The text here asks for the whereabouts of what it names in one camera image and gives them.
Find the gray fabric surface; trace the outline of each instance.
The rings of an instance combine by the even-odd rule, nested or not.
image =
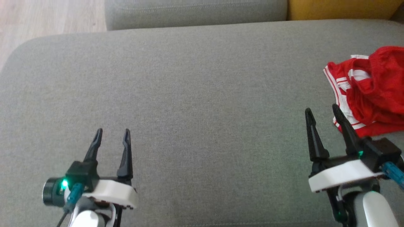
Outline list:
[[[140,204],[122,226],[339,226],[326,194],[309,189],[304,110],[343,154],[323,67],[403,37],[391,21],[329,20],[29,41],[0,74],[1,223],[54,226],[62,210],[42,204],[43,183],[103,127],[102,176],[115,175],[132,134]],[[388,138],[404,148],[403,136]],[[392,182],[382,192],[403,223],[402,192]]]
[[[287,0],[105,0],[108,30],[284,21]]]

